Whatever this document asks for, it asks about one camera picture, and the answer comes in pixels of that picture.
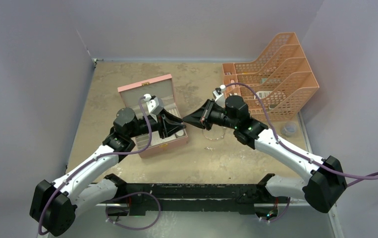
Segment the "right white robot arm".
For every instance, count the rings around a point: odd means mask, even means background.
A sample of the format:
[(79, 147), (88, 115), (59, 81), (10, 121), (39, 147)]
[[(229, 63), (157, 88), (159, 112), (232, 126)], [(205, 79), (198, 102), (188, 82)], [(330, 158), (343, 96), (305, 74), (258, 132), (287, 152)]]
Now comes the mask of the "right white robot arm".
[(206, 100), (183, 121), (206, 130), (214, 124), (231, 128), (241, 144), (272, 156), (300, 176), (300, 179), (272, 176), (257, 188), (261, 201), (268, 202), (277, 196), (304, 199), (317, 211), (328, 213), (347, 188), (337, 158), (329, 156), (324, 159), (310, 154), (274, 135), (267, 125), (251, 117), (241, 96), (229, 96), (224, 107)]

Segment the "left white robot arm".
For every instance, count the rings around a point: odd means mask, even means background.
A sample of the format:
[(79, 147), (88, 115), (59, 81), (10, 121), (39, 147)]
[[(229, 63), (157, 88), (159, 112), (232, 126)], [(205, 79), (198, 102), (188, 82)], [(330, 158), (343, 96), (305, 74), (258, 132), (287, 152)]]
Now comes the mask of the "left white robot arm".
[(134, 137), (147, 135), (152, 139), (153, 133), (158, 132), (164, 139), (186, 128), (181, 118), (165, 109), (153, 116), (145, 111), (142, 114), (143, 117), (138, 119), (132, 108), (119, 110), (108, 136), (91, 156), (54, 181), (42, 180), (36, 185), (30, 216), (38, 222), (38, 235), (50, 233), (57, 237), (70, 228), (86, 207), (110, 199), (119, 203), (126, 198), (125, 187), (114, 184), (109, 179), (104, 179), (95, 186), (89, 185), (126, 156), (148, 149), (146, 145), (135, 151)]

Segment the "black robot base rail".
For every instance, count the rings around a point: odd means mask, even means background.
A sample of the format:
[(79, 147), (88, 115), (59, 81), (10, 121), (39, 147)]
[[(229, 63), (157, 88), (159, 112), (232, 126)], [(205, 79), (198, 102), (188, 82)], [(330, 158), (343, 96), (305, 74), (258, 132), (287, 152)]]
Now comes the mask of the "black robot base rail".
[(269, 219), (278, 215), (279, 204), (288, 201), (266, 190), (272, 176), (253, 184), (127, 183), (114, 174), (105, 178), (117, 187), (110, 201), (124, 204), (130, 216), (148, 211), (237, 212)]

